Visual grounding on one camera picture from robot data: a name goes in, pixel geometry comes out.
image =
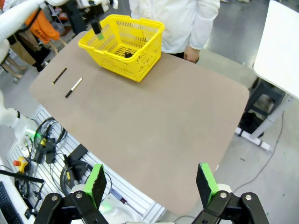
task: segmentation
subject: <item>white jacket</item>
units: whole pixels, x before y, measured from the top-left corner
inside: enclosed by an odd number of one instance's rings
[[[164,23],[165,53],[184,52],[188,45],[202,49],[220,7],[220,0],[129,0],[129,3],[132,18]]]

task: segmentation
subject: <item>yellow basket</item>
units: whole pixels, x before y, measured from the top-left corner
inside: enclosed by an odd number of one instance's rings
[[[79,41],[99,66],[140,82],[161,57],[164,24],[126,15],[109,15],[100,22],[103,40],[93,29]],[[125,53],[132,56],[125,58]]]

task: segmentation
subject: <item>plastic stool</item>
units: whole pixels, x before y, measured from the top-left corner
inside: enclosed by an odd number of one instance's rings
[[[266,95],[270,97],[273,100],[273,107],[271,108],[270,112],[264,111],[260,108],[257,108],[254,106],[256,101],[262,96]],[[285,97],[285,92],[279,89],[278,87],[262,80],[261,78],[257,78],[255,82],[252,84],[252,87],[250,89],[250,97],[248,100],[248,103],[245,107],[245,112],[248,112],[249,110],[254,110],[258,113],[260,113],[263,116],[268,116],[271,114],[281,103],[283,98]]]

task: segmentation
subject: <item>screw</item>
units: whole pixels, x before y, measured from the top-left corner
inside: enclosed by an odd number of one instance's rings
[[[222,193],[220,194],[220,197],[222,197],[222,198],[226,198],[226,193],[222,192]]]
[[[76,198],[77,198],[77,199],[82,198],[82,194],[81,194],[81,193],[77,193],[77,194],[76,194]]]
[[[58,197],[56,196],[56,195],[54,195],[53,197],[52,197],[52,201],[56,201],[58,199]]]
[[[250,201],[252,199],[251,195],[246,195],[245,196],[246,200]]]

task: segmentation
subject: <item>white marker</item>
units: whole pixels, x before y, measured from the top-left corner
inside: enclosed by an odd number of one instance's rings
[[[77,87],[77,85],[79,85],[79,83],[82,81],[82,77],[77,81],[77,83],[73,86],[73,88],[71,88],[71,90],[65,95],[65,98],[68,98],[69,95],[71,94],[71,92],[74,91],[74,89]]]

